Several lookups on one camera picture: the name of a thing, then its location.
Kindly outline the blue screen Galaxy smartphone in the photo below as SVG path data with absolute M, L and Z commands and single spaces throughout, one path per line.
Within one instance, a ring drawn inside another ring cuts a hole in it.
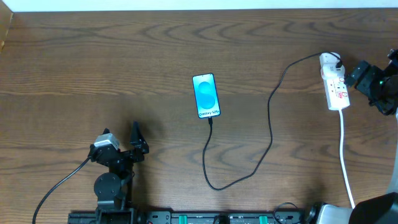
M 200 119 L 212 118 L 221 114 L 215 76 L 212 73 L 192 77 L 193 91 Z

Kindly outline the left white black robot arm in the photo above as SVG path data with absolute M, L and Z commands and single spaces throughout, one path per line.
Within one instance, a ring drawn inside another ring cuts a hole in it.
M 97 196 L 95 223 L 145 223 L 145 213 L 131 205 L 133 166 L 144 161 L 149 146 L 139 123 L 133 122 L 130 135 L 132 149 L 122 151 L 119 141 L 106 128 L 90 146 L 88 157 L 92 162 L 106 166 L 109 171 L 101 174 L 94 183 Z

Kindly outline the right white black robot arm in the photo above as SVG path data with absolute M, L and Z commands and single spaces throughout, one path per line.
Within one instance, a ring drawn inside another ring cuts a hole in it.
M 385 69 L 362 60 L 353 71 L 345 74 L 340 56 L 332 52 L 319 54 L 321 76 L 324 81 L 328 109 L 339 112 L 340 146 L 339 157 L 343 179 L 347 189 L 350 208 L 327 203 L 316 203 L 302 223 L 397 223 L 397 161 L 394 162 L 391 181 L 386 194 L 354 203 L 345 167 L 343 140 L 344 121 L 342 110 L 349 106 L 348 87 L 354 87 L 369 100 L 384 116 L 397 116 L 397 50 L 388 54 L 389 64 Z

